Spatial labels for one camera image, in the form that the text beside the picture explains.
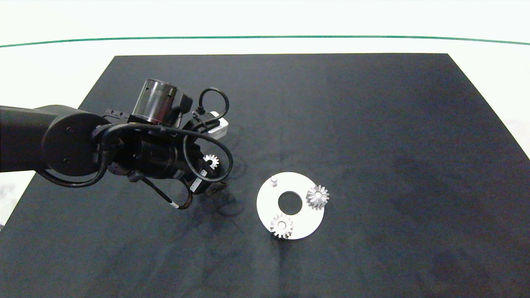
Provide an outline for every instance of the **silver gear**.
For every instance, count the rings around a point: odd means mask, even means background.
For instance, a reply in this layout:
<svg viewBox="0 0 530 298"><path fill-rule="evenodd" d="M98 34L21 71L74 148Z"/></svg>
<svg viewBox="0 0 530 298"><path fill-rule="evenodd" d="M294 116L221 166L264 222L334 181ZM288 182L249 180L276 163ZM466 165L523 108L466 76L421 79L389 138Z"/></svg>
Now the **silver gear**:
<svg viewBox="0 0 530 298"><path fill-rule="evenodd" d="M327 189L320 185L315 185L307 192L306 199L311 208L320 210L328 203L329 196Z"/></svg>
<svg viewBox="0 0 530 298"><path fill-rule="evenodd" d="M288 239L293 233L293 222L287 215L281 213L270 222L270 231L278 238Z"/></svg>
<svg viewBox="0 0 530 298"><path fill-rule="evenodd" d="M215 168L219 165L219 159L217 158L217 156L215 156L213 154L205 155L202 159L204 159L204 161L206 161L206 162L211 160L210 168L212 170L215 170Z"/></svg>

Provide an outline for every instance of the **white label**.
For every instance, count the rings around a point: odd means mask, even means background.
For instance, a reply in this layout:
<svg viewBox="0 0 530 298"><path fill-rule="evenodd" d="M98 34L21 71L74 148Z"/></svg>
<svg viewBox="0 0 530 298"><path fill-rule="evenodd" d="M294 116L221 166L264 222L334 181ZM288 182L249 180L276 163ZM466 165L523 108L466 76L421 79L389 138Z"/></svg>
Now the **white label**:
<svg viewBox="0 0 530 298"><path fill-rule="evenodd" d="M206 177L206 174L207 174L207 173L208 173L208 172L207 172L206 170L202 170L202 171L200 171L199 174L201 174L201 175L203 175L204 177ZM201 182L202 182L202 179L200 179L199 177L197 177L197 179L195 179L195 181L194 181L193 184L191 185L190 190L191 190L192 192L195 192L195 191L197 190L197 187L199 187L199 185L200 185Z"/></svg>

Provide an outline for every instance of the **white disc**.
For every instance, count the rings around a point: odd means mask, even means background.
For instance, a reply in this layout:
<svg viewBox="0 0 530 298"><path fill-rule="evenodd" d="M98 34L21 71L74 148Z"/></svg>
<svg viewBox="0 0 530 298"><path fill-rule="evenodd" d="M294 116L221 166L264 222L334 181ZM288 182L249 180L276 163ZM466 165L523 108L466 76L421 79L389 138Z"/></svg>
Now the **white disc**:
<svg viewBox="0 0 530 298"><path fill-rule="evenodd" d="M280 195L291 191L302 199L302 209L297 214L287 215L293 222L293 232L288 239L301 239L313 233L324 216L324 207L320 210L312 209L306 201L307 192L314 186L315 183L311 179L294 172L278 173L267 179L261 186L256 201L258 215L267 231L270 232L274 217L284 214L278 205Z"/></svg>

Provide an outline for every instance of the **white background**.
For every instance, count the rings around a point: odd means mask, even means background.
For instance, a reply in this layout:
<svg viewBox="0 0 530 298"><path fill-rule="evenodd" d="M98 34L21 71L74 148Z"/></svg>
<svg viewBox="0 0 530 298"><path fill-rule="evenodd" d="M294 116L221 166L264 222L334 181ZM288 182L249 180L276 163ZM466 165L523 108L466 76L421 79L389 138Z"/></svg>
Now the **white background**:
<svg viewBox="0 0 530 298"><path fill-rule="evenodd" d="M529 13L526 1L0 1L0 45L83 38L263 35L530 42ZM116 40L5 47L0 48L0 104L77 108L115 55L331 52L449 53L530 155L528 45L343 38ZM1 225L33 174L0 174Z"/></svg>

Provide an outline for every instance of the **robotic arm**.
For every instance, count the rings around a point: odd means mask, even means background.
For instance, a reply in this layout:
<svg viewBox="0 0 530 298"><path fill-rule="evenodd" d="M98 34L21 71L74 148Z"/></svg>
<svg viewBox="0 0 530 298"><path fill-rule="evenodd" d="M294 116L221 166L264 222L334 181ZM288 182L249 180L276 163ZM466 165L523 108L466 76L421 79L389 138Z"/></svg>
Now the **robotic arm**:
<svg viewBox="0 0 530 298"><path fill-rule="evenodd" d="M225 110L206 113L202 100L207 92L219 93ZM97 183L107 170L142 181L178 209L190 206L193 194L226 187L222 182L232 170L232 154L218 141L226 135L226 94L205 89L193 119L179 128L192 99L181 89L162 81L146 80L131 114L107 110L98 116L66 106L22 109L0 106L0 171L35 170L47 180L64 187L87 187ZM223 170L218 158L204 156L195 144L204 139L227 155ZM75 177L94 174L86 181L69 181L48 170ZM188 190L187 201L179 206L148 178L176 179Z"/></svg>

